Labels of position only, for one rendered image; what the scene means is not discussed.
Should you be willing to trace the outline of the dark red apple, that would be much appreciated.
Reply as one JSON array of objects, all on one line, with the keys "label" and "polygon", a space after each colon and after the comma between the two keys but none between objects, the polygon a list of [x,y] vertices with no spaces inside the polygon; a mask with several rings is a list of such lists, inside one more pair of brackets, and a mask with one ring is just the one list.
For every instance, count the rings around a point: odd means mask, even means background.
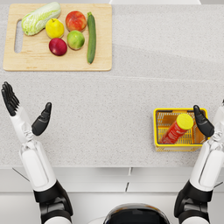
[{"label": "dark red apple", "polygon": [[56,56],[62,56],[67,52],[67,44],[61,38],[53,38],[49,42],[49,50]]}]

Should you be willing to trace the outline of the green cucumber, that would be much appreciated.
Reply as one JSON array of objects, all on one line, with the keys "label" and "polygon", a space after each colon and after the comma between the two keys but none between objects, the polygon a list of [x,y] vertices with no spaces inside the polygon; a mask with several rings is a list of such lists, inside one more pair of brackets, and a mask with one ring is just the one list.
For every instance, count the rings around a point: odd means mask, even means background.
[{"label": "green cucumber", "polygon": [[95,50],[96,50],[96,27],[95,27],[95,17],[91,12],[87,14],[87,27],[88,27],[87,63],[92,64],[95,59]]}]

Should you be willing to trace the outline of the green napa cabbage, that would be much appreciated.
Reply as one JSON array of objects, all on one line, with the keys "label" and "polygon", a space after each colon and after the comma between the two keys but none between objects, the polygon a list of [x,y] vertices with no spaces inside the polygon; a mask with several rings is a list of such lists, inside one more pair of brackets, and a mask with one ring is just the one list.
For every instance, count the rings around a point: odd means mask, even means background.
[{"label": "green napa cabbage", "polygon": [[41,32],[51,18],[58,18],[61,13],[60,4],[52,2],[26,14],[21,21],[22,30],[25,35],[32,36]]}]

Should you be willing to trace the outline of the red potato chip can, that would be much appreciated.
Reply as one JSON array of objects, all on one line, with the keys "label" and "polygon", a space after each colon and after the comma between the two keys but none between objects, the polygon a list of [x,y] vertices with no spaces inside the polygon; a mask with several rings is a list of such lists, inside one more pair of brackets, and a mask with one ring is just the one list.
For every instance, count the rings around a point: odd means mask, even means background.
[{"label": "red potato chip can", "polygon": [[180,114],[159,142],[161,144],[175,144],[192,126],[192,117],[188,114]]}]

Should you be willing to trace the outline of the yellow lemon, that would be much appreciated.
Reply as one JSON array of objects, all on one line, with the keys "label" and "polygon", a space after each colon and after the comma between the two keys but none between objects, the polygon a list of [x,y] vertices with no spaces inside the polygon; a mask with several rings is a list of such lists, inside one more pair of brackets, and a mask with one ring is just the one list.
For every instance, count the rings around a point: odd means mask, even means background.
[{"label": "yellow lemon", "polygon": [[45,31],[50,39],[62,38],[65,28],[57,18],[51,18],[45,24]]}]

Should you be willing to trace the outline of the dark round robot body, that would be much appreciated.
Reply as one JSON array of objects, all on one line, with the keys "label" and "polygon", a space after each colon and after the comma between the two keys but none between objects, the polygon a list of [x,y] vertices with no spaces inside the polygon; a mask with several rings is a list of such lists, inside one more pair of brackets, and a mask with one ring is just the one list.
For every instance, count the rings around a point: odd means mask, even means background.
[{"label": "dark round robot body", "polygon": [[171,224],[154,206],[143,203],[124,204],[112,209],[103,224]]}]

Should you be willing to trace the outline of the wooden cutting board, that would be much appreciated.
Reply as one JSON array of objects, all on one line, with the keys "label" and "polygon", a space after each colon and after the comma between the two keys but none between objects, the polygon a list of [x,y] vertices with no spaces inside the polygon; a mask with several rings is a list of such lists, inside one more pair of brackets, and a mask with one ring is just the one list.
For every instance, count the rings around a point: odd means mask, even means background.
[{"label": "wooden cutting board", "polygon": [[63,3],[60,21],[73,10],[91,12],[96,22],[96,53],[94,62],[87,61],[88,48],[75,51],[69,48],[65,55],[55,56],[49,48],[50,39],[44,31],[34,36],[23,36],[21,52],[15,52],[18,21],[36,10],[39,3],[14,3],[9,8],[3,69],[6,71],[108,71],[112,67],[112,6],[108,3]]}]

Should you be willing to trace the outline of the green apple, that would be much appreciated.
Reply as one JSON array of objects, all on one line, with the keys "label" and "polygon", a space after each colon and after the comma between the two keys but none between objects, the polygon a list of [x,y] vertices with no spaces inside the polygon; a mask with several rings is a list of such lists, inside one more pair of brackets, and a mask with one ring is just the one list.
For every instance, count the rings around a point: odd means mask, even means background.
[{"label": "green apple", "polygon": [[67,43],[73,50],[79,50],[85,43],[84,35],[80,31],[70,31],[67,34]]}]

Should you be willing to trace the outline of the yellow slatted basket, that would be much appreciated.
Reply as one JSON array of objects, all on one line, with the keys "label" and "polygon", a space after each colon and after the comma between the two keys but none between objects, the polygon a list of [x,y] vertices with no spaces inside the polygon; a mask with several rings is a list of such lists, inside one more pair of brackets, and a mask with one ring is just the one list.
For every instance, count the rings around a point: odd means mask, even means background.
[{"label": "yellow slatted basket", "polygon": [[[193,119],[193,126],[176,143],[160,143],[179,114],[188,114]],[[153,125],[156,151],[196,151],[207,140],[197,127],[192,108],[156,108],[153,112]]]}]

